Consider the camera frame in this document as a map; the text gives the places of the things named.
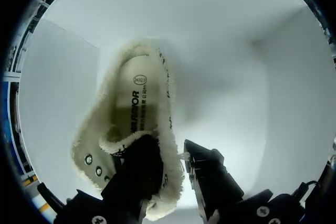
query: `screw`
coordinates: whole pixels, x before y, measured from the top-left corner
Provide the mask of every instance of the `screw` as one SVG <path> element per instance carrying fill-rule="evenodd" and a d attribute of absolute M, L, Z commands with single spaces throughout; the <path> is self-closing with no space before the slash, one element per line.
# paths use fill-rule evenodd
<path fill-rule="evenodd" d="M 262 206 L 257 209 L 257 216 L 259 217 L 266 217 L 269 215 L 269 208 Z"/>
<path fill-rule="evenodd" d="M 268 224 L 281 224 L 281 221 L 277 218 L 271 219 Z"/>
<path fill-rule="evenodd" d="M 91 156 L 91 154 L 89 154 L 89 155 L 87 155 L 85 157 L 85 164 L 87 164 L 87 165 L 91 165 L 92 164 L 92 156 Z"/>
<path fill-rule="evenodd" d="M 97 166 L 97 168 L 96 168 L 96 175 L 97 175 L 98 177 L 100 177 L 102 173 L 103 173 L 103 170 L 101 169 L 101 167 L 100 167 L 100 166 Z"/>
<path fill-rule="evenodd" d="M 97 215 L 92 218 L 92 224 L 107 224 L 107 221 L 103 216 Z"/>

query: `white wall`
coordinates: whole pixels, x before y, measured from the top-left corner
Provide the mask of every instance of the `white wall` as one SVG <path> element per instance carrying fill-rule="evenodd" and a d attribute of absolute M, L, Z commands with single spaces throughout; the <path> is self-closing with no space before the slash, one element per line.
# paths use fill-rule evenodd
<path fill-rule="evenodd" d="M 42 19 L 24 62 L 19 119 L 25 148 L 38 180 L 63 202 L 76 188 L 95 193 L 72 169 L 70 146 L 95 94 L 98 54 Z"/>
<path fill-rule="evenodd" d="M 268 71 L 264 157 L 254 190 L 294 191 L 320 177 L 336 133 L 336 71 L 322 28 L 304 8 L 258 45 Z"/>

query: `white fleece lining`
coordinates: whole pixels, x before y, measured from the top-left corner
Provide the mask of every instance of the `white fleece lining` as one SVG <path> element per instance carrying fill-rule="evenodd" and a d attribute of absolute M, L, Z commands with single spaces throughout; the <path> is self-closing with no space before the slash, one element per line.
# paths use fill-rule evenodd
<path fill-rule="evenodd" d="M 167 176 L 167 182 L 165 184 L 163 183 L 157 195 L 153 195 L 146 211 L 147 219 L 157 220 L 175 209 L 177 201 L 181 196 L 182 181 L 184 179 L 177 152 L 177 145 L 171 130 L 171 99 L 174 97 L 174 90 L 172 90 L 170 83 L 172 76 L 167 70 L 166 60 L 158 50 L 150 46 L 148 41 L 132 42 L 126 45 L 119 55 L 119 60 L 113 62 L 103 81 L 97 97 L 97 103 L 86 117 L 74 140 L 71 156 L 75 165 L 75 171 L 79 173 L 81 177 L 89 179 L 96 188 L 102 190 L 105 182 L 102 183 L 102 181 L 99 182 L 99 180 L 103 180 L 104 176 L 97 177 L 92 172 L 88 172 L 88 166 L 85 166 L 83 162 L 86 153 L 92 154 L 94 160 L 99 156 L 98 161 L 102 162 L 106 161 L 104 157 L 107 155 L 109 162 L 102 163 L 100 166 L 103 168 L 103 172 L 107 170 L 109 177 L 112 177 L 115 170 L 114 165 L 111 164 L 112 159 L 110 158 L 110 153 L 122 150 L 123 147 L 129 146 L 142 135 L 155 135 L 155 137 L 159 139 L 164 173 Z M 159 69 L 160 101 L 158 103 L 158 125 L 154 132 L 138 131 L 117 143 L 113 143 L 110 139 L 107 139 L 107 137 L 109 136 L 109 131 L 114 127 L 111 123 L 110 115 L 113 113 L 113 104 L 116 99 L 114 87 L 116 86 L 118 72 L 125 62 L 140 55 L 148 55 L 151 57 Z"/>

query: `white backdrop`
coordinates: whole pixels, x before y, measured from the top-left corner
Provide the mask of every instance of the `white backdrop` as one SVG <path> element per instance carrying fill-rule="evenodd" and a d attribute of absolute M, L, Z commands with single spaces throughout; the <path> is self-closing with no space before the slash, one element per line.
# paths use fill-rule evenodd
<path fill-rule="evenodd" d="M 72 171 L 69 146 L 109 63 L 138 37 L 173 66 L 181 152 L 186 138 L 217 148 L 247 195 L 319 178 L 336 76 L 302 0 L 55 0 L 27 50 L 19 115 L 32 166 L 57 197 L 98 195 Z M 195 206 L 186 179 L 179 207 Z"/>

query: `shoe insole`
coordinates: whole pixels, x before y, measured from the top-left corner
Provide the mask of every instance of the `shoe insole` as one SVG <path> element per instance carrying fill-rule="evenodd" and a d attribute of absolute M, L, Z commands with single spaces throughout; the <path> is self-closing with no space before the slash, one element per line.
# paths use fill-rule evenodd
<path fill-rule="evenodd" d="M 160 92 L 157 70 L 146 55 L 136 56 L 121 67 L 112 118 L 118 141 L 136 131 L 156 128 Z"/>

